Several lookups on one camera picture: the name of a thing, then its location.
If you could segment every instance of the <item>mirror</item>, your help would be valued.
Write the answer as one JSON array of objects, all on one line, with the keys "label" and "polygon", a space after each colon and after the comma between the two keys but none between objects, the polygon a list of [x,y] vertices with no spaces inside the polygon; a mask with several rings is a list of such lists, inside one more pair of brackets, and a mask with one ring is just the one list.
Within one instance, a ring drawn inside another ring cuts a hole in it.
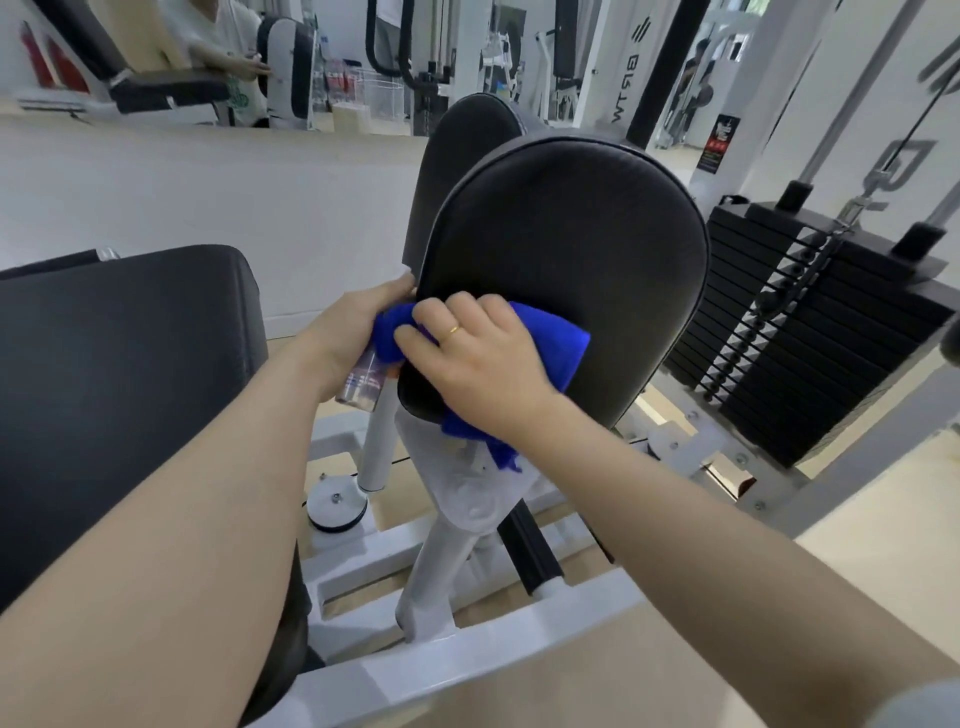
[{"label": "mirror", "polygon": [[11,0],[0,93],[92,123],[423,136],[487,91],[572,124],[600,5]]}]

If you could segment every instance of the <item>black padded seat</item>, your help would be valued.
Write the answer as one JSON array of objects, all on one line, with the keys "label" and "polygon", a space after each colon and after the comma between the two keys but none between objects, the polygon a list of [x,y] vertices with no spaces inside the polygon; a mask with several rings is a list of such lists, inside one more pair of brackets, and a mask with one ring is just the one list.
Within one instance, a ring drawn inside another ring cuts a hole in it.
[{"label": "black padded seat", "polygon": [[120,113],[216,104],[230,98],[227,77],[202,68],[133,73],[110,89]]},{"label": "black padded seat", "polygon": [[[451,124],[446,131],[452,155],[457,130]],[[444,149],[434,153],[442,157]],[[590,345],[567,393],[613,426],[698,305],[708,253],[692,198],[639,149],[571,132],[518,136],[447,196],[417,295],[499,293],[588,331]],[[442,419],[439,394],[409,364],[399,396],[415,416]]]},{"label": "black padded seat", "polygon": [[[267,358],[256,282],[238,251],[74,257],[73,267],[50,261],[48,272],[0,279],[0,612]],[[245,723],[287,692],[306,655],[310,601],[293,543],[290,553]]]},{"label": "black padded seat", "polygon": [[450,107],[423,150],[414,190],[403,248],[403,263],[414,276],[420,277],[433,222],[454,185],[501,144],[546,129],[530,111],[490,93],[471,94]]}]

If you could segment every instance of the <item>black backrest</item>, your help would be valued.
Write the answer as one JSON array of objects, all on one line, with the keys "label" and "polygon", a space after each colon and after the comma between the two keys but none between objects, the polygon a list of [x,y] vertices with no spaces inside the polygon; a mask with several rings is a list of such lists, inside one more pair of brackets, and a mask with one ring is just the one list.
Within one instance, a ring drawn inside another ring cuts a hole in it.
[{"label": "black backrest", "polygon": [[[613,426],[697,306],[708,269],[703,219],[686,189],[626,144],[578,133],[519,137],[448,195],[418,298],[499,293],[591,334],[567,393]],[[436,391],[411,366],[400,400],[434,422]]]},{"label": "black backrest", "polygon": [[[260,22],[256,32],[256,51],[264,63],[270,64],[270,31],[278,21],[294,23],[294,47],[291,48],[293,67],[290,78],[290,108],[298,119],[305,119],[313,104],[313,51],[314,31],[306,23],[299,23],[293,18],[268,15]],[[260,93],[269,98],[270,77],[261,76],[257,79]]]},{"label": "black backrest", "polygon": [[501,144],[546,127],[536,116],[490,93],[466,96],[444,114],[430,136],[407,225],[403,262],[414,276],[426,253],[433,221],[453,186]]},{"label": "black backrest", "polygon": [[87,0],[30,1],[100,81],[110,81],[127,67],[127,60],[97,20]]},{"label": "black backrest", "polygon": [[0,281],[0,612],[266,360],[256,283],[195,246]]}]

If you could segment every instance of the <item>finger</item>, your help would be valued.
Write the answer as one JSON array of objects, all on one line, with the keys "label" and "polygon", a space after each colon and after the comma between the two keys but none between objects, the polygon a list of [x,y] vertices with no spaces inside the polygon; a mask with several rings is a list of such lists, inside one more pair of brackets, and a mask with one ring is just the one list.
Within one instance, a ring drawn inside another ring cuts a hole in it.
[{"label": "finger", "polygon": [[426,328],[441,345],[453,335],[465,334],[456,331],[460,322],[440,299],[426,299],[415,305],[414,321]]},{"label": "finger", "polygon": [[514,308],[507,303],[503,296],[490,293],[482,296],[478,303],[490,317],[490,320],[504,331],[516,331],[523,328],[520,317],[516,315]]},{"label": "finger", "polygon": [[409,271],[398,279],[367,289],[364,293],[370,298],[371,308],[382,311],[394,303],[403,300],[414,289],[414,277]]},{"label": "finger", "polygon": [[490,316],[467,291],[450,296],[446,300],[446,307],[453,312],[460,326],[474,336],[482,336],[494,328]]},{"label": "finger", "polygon": [[417,371],[433,382],[444,370],[446,362],[440,347],[430,341],[411,326],[398,327],[394,331],[394,341],[400,347],[407,361]]}]

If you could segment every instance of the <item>blue microfiber cloth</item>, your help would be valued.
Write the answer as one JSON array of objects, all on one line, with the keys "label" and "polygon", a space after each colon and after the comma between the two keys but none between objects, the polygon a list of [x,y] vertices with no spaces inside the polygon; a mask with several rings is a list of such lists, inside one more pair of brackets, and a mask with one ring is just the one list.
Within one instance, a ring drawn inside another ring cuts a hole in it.
[{"label": "blue microfiber cloth", "polygon": [[[541,311],[523,303],[510,305],[516,311],[520,321],[529,329],[547,378],[558,392],[565,392],[573,374],[584,358],[590,335],[581,328],[574,326],[566,319],[554,316],[552,313]],[[376,355],[387,364],[395,364],[403,360],[403,352],[394,341],[394,331],[409,324],[415,325],[413,316],[414,305],[402,303],[384,311],[373,322],[373,346]],[[480,440],[487,443],[490,455],[496,467],[500,470],[509,468],[519,473],[516,464],[516,450],[504,442],[481,432],[473,425],[468,425],[449,409],[441,424],[441,431],[451,437],[461,437],[466,440]]]}]

